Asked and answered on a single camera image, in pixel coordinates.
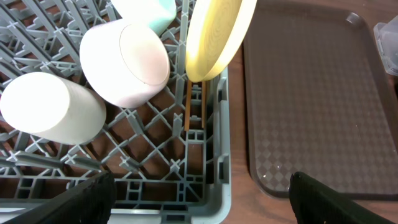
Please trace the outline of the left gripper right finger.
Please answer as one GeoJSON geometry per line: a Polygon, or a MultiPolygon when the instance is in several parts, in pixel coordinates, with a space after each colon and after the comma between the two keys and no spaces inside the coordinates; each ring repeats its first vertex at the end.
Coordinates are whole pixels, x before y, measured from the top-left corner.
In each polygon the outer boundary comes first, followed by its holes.
{"type": "Polygon", "coordinates": [[[296,172],[290,177],[289,201],[299,224],[391,222],[303,172],[296,172]]]}

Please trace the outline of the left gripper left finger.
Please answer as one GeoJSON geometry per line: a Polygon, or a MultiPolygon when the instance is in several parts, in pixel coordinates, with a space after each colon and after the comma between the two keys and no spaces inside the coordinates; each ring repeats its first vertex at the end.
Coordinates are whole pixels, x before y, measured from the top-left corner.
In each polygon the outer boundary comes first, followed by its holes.
{"type": "Polygon", "coordinates": [[[1,223],[107,223],[115,201],[114,176],[104,171],[34,208],[1,207],[1,223]]]}

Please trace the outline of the white paper cup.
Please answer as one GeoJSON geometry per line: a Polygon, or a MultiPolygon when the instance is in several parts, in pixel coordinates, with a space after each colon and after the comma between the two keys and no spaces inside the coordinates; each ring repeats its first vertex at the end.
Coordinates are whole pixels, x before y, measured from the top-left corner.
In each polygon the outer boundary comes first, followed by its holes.
{"type": "Polygon", "coordinates": [[[32,72],[14,79],[1,94],[1,114],[13,128],[62,144],[92,140],[106,119],[104,101],[65,78],[32,72]]]}

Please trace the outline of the white pink bowl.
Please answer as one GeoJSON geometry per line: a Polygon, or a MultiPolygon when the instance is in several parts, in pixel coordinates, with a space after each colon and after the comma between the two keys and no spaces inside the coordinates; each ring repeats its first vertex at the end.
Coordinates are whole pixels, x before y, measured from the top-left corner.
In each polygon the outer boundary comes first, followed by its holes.
{"type": "Polygon", "coordinates": [[[99,96],[121,108],[137,108],[170,78],[169,55],[159,36],[124,19],[90,28],[80,43],[83,73],[99,96]]]}

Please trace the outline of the light blue bowl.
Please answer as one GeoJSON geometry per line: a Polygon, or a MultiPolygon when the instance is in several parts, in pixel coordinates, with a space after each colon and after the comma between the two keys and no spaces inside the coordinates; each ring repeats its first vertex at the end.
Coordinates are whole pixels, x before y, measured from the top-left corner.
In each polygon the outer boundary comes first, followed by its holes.
{"type": "Polygon", "coordinates": [[[175,0],[111,0],[119,15],[161,36],[177,15],[175,0]]]}

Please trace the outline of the yellow round plate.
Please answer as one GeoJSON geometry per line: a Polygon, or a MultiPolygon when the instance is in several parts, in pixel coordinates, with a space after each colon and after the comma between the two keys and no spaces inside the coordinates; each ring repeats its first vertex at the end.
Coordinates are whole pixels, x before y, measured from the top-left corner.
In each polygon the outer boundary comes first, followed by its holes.
{"type": "Polygon", "coordinates": [[[197,0],[187,34],[185,69],[193,83],[219,75],[249,29],[256,0],[197,0]]]}

